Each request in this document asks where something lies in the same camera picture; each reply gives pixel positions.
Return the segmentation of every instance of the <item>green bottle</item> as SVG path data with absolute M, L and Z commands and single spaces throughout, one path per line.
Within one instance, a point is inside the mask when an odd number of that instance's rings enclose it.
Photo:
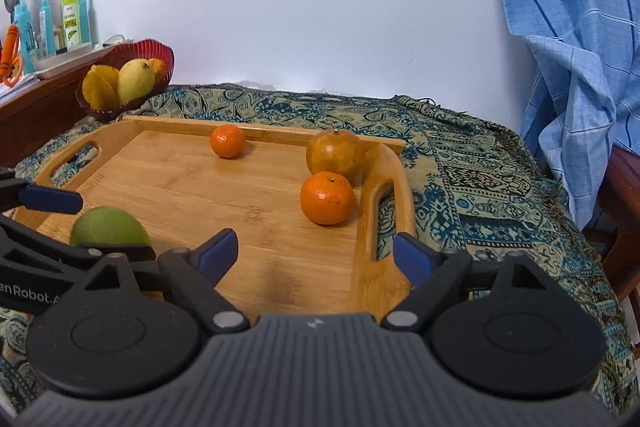
M 78 0 L 62 0 L 62 26 L 66 48 L 69 50 L 80 44 Z

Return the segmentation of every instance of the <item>wooden tray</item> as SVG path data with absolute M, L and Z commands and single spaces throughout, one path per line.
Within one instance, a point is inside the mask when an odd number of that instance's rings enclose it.
M 234 160 L 218 158 L 209 135 L 223 122 L 126 116 L 54 156 L 34 180 L 51 175 L 87 145 L 97 157 L 64 185 L 84 209 L 108 205 L 136 216 L 161 253 L 194 248 L 220 229 L 238 234 L 235 266 L 216 287 L 252 321 L 262 312 L 368 311 L 377 319 L 409 292 L 392 256 L 376 260 L 378 204 L 393 189 L 396 230 L 415 235 L 414 201 L 397 153 L 402 140 L 361 136 L 367 150 L 357 216 L 321 227 L 300 210 L 310 176 L 305 147 L 317 131 L 238 124 L 247 139 Z M 78 216 L 17 209 L 15 219 L 67 242 Z

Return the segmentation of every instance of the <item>tray handle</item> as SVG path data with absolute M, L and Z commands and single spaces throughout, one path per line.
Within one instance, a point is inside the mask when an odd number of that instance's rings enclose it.
M 367 311 L 379 321 L 404 299 L 410 283 L 396 266 L 393 256 L 379 261 L 378 208 L 391 190 L 396 201 L 396 232 L 415 237 L 414 196 L 400 158 L 384 144 L 367 152 L 369 169 L 360 193 L 358 231 L 351 279 L 351 310 Z
M 33 179 L 33 183 L 52 187 L 51 176 L 80 152 L 83 147 L 92 145 L 97 149 L 97 156 L 60 187 L 65 190 L 76 190 L 138 133 L 140 133 L 140 127 L 135 121 L 121 121 L 100 127 L 70 143 L 53 156 Z M 49 212 L 28 210 L 23 206 L 19 206 L 15 211 L 14 220 L 30 229 L 36 230 L 49 217 L 49 214 Z

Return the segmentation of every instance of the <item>patterned tablecloth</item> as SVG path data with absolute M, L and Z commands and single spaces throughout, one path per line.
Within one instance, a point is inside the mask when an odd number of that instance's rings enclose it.
M 592 393 L 621 413 L 638 397 L 624 317 L 593 248 L 566 210 L 566 194 L 545 178 L 515 133 L 407 96 L 389 100 L 327 94 L 265 92 L 236 85 L 173 86 L 135 114 L 304 128 L 345 128 L 406 140 L 402 163 L 414 191 L 417 232 L 434 249 L 463 248 L 476 259 L 523 251 L 551 274 L 591 315 L 609 349 Z M 55 152 L 100 124 L 86 118 L 18 165 L 33 178 Z M 95 150 L 85 149 L 54 176 L 62 185 Z M 394 204 L 380 208 L 379 256 L 390 251 Z M 25 358 L 27 319 L 2 311 L 0 405 L 22 410 L 40 392 Z

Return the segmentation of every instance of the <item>checkered fabric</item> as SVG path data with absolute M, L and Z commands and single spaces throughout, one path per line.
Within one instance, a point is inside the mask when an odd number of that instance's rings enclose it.
M 611 148 L 640 153 L 640 0 L 503 0 L 537 61 L 521 136 L 582 229 Z

